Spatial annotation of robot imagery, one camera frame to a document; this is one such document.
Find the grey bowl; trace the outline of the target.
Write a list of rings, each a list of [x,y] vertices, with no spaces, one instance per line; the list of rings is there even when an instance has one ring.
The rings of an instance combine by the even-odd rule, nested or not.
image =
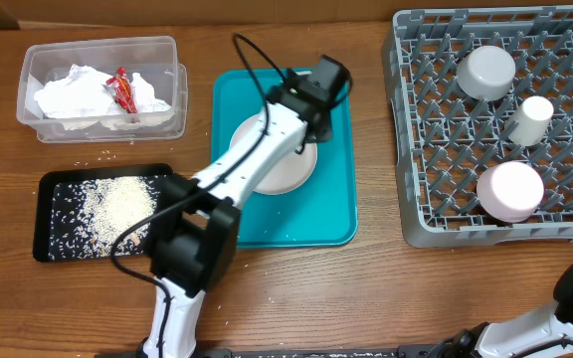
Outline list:
[[[457,82],[474,99],[498,100],[505,97],[515,77],[513,57],[496,46],[481,46],[458,64]]]

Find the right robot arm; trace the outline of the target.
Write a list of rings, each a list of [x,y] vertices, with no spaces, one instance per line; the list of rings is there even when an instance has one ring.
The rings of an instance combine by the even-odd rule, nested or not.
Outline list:
[[[431,348],[429,357],[560,357],[573,353],[573,264],[549,303],[502,323],[463,330]]]

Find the red sauce packet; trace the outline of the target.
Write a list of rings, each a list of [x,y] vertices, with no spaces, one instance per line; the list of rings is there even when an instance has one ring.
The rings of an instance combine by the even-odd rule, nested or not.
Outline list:
[[[105,82],[104,88],[109,92],[114,102],[126,113],[137,113],[132,87],[123,67],[119,67],[114,76]]]

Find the white cup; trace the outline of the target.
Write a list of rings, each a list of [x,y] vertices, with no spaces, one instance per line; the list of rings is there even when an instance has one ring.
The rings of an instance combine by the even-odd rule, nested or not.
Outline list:
[[[506,127],[511,133],[507,137],[513,143],[533,146],[545,135],[553,114],[553,104],[546,97],[528,97],[509,118]]]

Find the white napkin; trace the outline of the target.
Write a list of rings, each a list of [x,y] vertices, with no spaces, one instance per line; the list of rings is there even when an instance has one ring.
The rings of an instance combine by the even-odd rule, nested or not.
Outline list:
[[[111,130],[132,130],[152,127],[168,121],[172,117],[171,105],[155,97],[153,85],[148,83],[140,73],[132,74],[130,83],[134,94],[134,103],[139,116],[117,120],[102,120],[100,123]]]
[[[103,87],[110,78],[111,75],[92,67],[72,65],[65,78],[46,83],[34,94],[34,100],[48,118],[74,118],[75,121],[63,123],[65,130],[85,129],[96,124],[96,120],[83,117],[121,114]]]

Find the small pink plate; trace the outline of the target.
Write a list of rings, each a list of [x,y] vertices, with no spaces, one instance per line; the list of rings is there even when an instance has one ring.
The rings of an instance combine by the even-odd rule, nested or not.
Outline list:
[[[492,217],[517,223],[534,214],[542,201],[544,184],[530,166],[509,161],[485,170],[477,180],[481,207]]]

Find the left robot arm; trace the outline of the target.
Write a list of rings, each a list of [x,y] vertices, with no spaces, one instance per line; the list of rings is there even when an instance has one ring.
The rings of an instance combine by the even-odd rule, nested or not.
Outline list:
[[[308,74],[288,70],[283,82],[264,94],[255,123],[233,147],[192,178],[165,179],[144,246],[156,301],[138,356],[194,353],[205,293],[233,259],[246,201],[285,157],[331,139],[330,113],[351,85],[349,70],[328,56]]]

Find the large white plate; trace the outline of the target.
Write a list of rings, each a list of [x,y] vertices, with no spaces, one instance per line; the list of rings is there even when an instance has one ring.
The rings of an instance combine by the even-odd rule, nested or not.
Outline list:
[[[302,185],[313,173],[318,158],[315,143],[303,146],[303,153],[285,151],[287,137],[285,127],[274,121],[269,133],[251,155],[227,177],[228,181],[242,184],[254,191],[278,195],[290,192]]]

